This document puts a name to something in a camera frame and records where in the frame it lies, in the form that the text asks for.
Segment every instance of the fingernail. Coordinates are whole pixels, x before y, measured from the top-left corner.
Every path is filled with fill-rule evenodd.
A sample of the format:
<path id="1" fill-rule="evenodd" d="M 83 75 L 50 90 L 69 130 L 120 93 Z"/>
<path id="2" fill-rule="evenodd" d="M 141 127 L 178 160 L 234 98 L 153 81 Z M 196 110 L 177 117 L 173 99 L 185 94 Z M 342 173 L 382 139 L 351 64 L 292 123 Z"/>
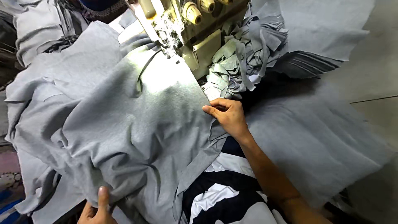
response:
<path id="1" fill-rule="evenodd" d="M 106 187 L 102 186 L 98 189 L 98 195 L 104 195 L 106 193 Z"/>
<path id="2" fill-rule="evenodd" d="M 209 110 L 209 106 L 208 106 L 208 105 L 203 106 L 203 107 L 202 107 L 202 110 L 203 110 L 204 112 L 208 111 L 208 110 Z"/>

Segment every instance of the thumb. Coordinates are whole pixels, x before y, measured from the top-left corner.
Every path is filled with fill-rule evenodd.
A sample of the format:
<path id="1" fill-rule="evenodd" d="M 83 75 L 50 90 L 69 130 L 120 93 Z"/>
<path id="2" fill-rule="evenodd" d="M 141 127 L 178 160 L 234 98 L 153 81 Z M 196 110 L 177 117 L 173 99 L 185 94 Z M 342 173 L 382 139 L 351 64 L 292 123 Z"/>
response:
<path id="1" fill-rule="evenodd" d="M 212 107 L 212 106 L 208 106 L 205 105 L 202 107 L 202 110 L 208 114 L 210 114 L 211 116 L 215 117 L 216 119 L 218 119 L 221 115 L 221 111 L 219 111 L 218 109 Z"/>
<path id="2" fill-rule="evenodd" d="M 98 213 L 108 213 L 109 192 L 108 188 L 100 187 L 98 189 Z"/>

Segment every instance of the floor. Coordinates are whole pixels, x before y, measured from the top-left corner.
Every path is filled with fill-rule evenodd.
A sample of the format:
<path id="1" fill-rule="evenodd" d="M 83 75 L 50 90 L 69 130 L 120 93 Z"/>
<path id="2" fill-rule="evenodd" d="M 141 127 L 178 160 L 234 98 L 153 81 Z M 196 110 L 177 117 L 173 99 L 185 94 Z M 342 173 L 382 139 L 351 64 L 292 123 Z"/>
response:
<path id="1" fill-rule="evenodd" d="M 350 61 L 325 74 L 398 152 L 398 0 L 378 0 L 364 29 L 371 33 Z M 398 223 L 398 157 L 348 188 L 356 212 L 376 224 Z"/>

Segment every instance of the right hand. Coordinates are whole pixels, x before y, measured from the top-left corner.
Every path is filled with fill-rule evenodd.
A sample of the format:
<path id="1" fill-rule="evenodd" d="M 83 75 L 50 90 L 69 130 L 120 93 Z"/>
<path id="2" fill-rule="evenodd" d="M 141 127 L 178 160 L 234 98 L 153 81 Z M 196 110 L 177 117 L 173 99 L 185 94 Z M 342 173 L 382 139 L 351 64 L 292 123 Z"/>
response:
<path id="1" fill-rule="evenodd" d="M 98 209 L 93 208 L 91 203 L 87 202 L 77 224 L 117 224 L 108 212 L 108 204 L 108 188 L 100 187 L 98 189 Z"/>
<path id="2" fill-rule="evenodd" d="M 234 139 L 238 141 L 250 135 L 240 101 L 217 98 L 210 101 L 210 105 L 203 106 L 202 110 L 216 118 Z"/>

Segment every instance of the forearm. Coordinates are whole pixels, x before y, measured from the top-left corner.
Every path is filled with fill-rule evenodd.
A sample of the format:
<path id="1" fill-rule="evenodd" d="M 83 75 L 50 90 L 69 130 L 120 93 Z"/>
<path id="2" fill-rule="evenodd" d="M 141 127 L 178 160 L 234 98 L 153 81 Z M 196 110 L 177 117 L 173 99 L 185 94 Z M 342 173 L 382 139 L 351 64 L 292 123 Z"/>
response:
<path id="1" fill-rule="evenodd" d="M 283 209 L 292 223 L 330 224 L 321 214 L 308 206 L 288 178 L 260 149 L 249 131 L 236 140 L 249 161 L 263 192 Z"/>
<path id="2" fill-rule="evenodd" d="M 288 199 L 300 197 L 300 193 L 260 149 L 249 132 L 237 141 L 267 196 L 280 206 Z"/>

